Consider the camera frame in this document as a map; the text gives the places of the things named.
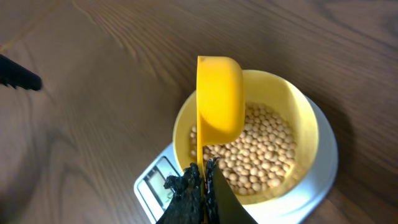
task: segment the kitchen scale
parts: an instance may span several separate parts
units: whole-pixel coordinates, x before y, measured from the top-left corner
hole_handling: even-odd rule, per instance
[[[243,206],[258,223],[300,223],[325,198],[336,177],[338,151],[335,135],[321,109],[308,99],[319,128],[319,145],[312,168],[290,192],[260,205]],[[182,175],[178,171],[173,145],[170,144],[149,165],[134,183],[134,193],[151,223],[164,213],[173,197],[164,189],[169,175]]]

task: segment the wooden table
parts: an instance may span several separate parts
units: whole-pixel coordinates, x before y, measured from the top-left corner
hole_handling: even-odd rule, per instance
[[[12,39],[45,90],[0,88],[6,223],[148,223],[132,185],[171,142],[197,55],[275,73],[325,112],[339,171],[304,223],[398,223],[397,1],[0,0]]]

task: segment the brown wooden surface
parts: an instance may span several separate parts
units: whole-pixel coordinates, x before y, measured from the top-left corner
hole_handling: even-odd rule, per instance
[[[2,221],[148,223],[132,185],[172,140],[197,55],[225,55],[333,126],[338,176],[304,223],[398,223],[397,1],[0,0],[14,38],[4,54],[45,91],[0,87]]]

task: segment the bowl rim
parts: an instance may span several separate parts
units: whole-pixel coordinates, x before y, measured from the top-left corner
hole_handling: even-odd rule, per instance
[[[269,72],[265,72],[265,71],[261,71],[261,70],[248,69],[248,70],[242,70],[242,72],[243,72],[243,74],[244,74],[245,72],[256,72],[256,73],[262,73],[262,74],[265,74],[265,75],[271,75],[271,76],[273,76],[273,77],[275,77],[275,78],[278,78],[278,79],[281,79],[281,80],[287,82],[292,88],[295,88],[298,92],[300,92],[300,93],[305,97],[305,102],[308,103],[309,107],[311,108],[311,112],[312,112],[312,114],[313,114],[314,117],[315,117],[315,123],[316,123],[316,125],[317,125],[317,126],[316,126],[316,131],[319,132],[318,120],[317,120],[317,118],[316,118],[316,116],[315,116],[315,112],[314,112],[314,110],[313,110],[313,108],[312,108],[310,102],[308,101],[308,99],[307,99],[307,97],[304,95],[304,93],[302,93],[295,85],[293,85],[291,82],[287,81],[286,79],[284,79],[284,78],[282,78],[282,77],[280,77],[280,76],[278,76],[278,75],[275,75],[275,74],[269,73]],[[181,108],[180,108],[180,111],[178,112],[178,115],[177,115],[177,117],[176,117],[176,119],[175,119],[174,127],[173,127],[173,139],[172,139],[173,142],[175,142],[175,140],[176,140],[176,130],[177,130],[176,127],[177,127],[177,123],[180,121],[180,117],[182,116],[182,113],[183,113],[185,107],[187,107],[188,102],[190,101],[190,99],[191,99],[192,97],[196,96],[196,93],[197,93],[197,90],[194,90],[194,91],[190,94],[190,96],[185,100],[184,104],[183,104],[183,105],[181,106]],[[261,204],[261,205],[264,205],[265,203],[272,203],[273,201],[277,200],[278,198],[283,197],[284,195],[286,195],[287,193],[289,193],[290,191],[292,191],[292,190],[293,190],[299,183],[301,183],[301,181],[303,181],[303,179],[307,176],[308,172],[310,171],[310,169],[311,169],[312,166],[313,166],[313,163],[315,162],[315,158],[316,158],[316,155],[317,155],[317,153],[318,153],[318,148],[319,148],[319,136],[317,136],[317,143],[316,143],[316,146],[317,146],[317,148],[315,149],[315,156],[314,156],[314,158],[312,159],[312,161],[310,162],[310,164],[309,164],[309,166],[308,166],[308,169],[307,169],[305,172],[303,172],[302,178],[301,178],[299,181],[295,182],[293,185],[291,185],[283,194],[278,195],[278,196],[274,196],[274,197],[272,197],[272,198],[270,198],[270,199],[268,199],[268,200],[262,201],[262,202],[249,203],[249,204],[244,204],[244,205],[242,204],[242,205],[245,206],[245,207],[251,207],[251,206],[257,206],[257,205],[260,205],[260,204]],[[178,162],[177,151],[176,151],[176,148],[175,148],[175,144],[173,144],[173,152],[174,152],[174,156],[175,156],[175,160],[176,160],[176,162],[177,162],[178,168],[180,169],[181,172],[183,172],[184,168],[182,168],[181,165],[180,165],[180,163]]]

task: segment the pile of beans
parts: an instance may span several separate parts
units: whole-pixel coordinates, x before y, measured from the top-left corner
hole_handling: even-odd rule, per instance
[[[244,131],[233,142],[205,146],[203,160],[219,157],[218,167],[236,194],[252,195],[277,187],[294,165],[292,130],[266,105],[246,104]],[[190,133],[191,156],[197,156],[197,128]]]

